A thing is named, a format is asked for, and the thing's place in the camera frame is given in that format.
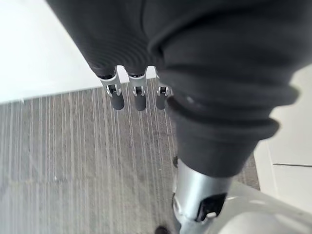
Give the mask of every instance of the black rubber fingertip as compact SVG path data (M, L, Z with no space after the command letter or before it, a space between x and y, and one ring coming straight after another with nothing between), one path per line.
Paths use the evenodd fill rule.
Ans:
M165 109L165 101L167 97L165 94L160 94L160 96L157 95L156 97L156 107L159 110L164 110Z
M125 106L125 101L123 99L122 93L118 96L116 93L112 93L113 97L111 97L111 103L115 110L121 110Z
M138 111L144 111L146 108L146 95L142 96L141 94L137 94L137 96L135 96L135 103Z

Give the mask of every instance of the white wall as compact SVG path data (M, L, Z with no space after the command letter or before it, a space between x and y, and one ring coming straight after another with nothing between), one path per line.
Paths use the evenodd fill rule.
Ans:
M95 87L100 81L44 0L0 0L0 103Z
M280 130L254 152L261 191L312 213L312 65L298 71L292 84L297 103L276 108Z

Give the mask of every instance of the black fabric sleeve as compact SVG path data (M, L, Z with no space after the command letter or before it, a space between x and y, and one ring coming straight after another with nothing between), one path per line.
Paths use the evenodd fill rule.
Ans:
M234 176L274 135L269 114L294 103L290 79L311 55L311 9L310 0L146 1L143 28L165 61L159 76L175 94L168 107L184 163Z
M157 67L178 156L209 176L238 174L273 136L270 112L294 103L311 57L311 0L47 1L99 77Z

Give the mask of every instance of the silver metal arm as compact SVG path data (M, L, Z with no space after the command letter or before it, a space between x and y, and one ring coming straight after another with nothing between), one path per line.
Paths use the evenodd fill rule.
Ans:
M180 234L203 234L223 207L232 178L203 175L178 160L173 210Z
M179 234L312 234L311 214L232 178L198 173L180 159L174 192Z

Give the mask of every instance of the robotic finger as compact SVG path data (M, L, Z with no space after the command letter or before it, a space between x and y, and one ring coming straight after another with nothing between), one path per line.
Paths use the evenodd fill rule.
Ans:
M113 108L115 110L121 110L124 107L125 102L121 92L121 85L117 69L112 69L112 74L101 76L99 79L110 97Z

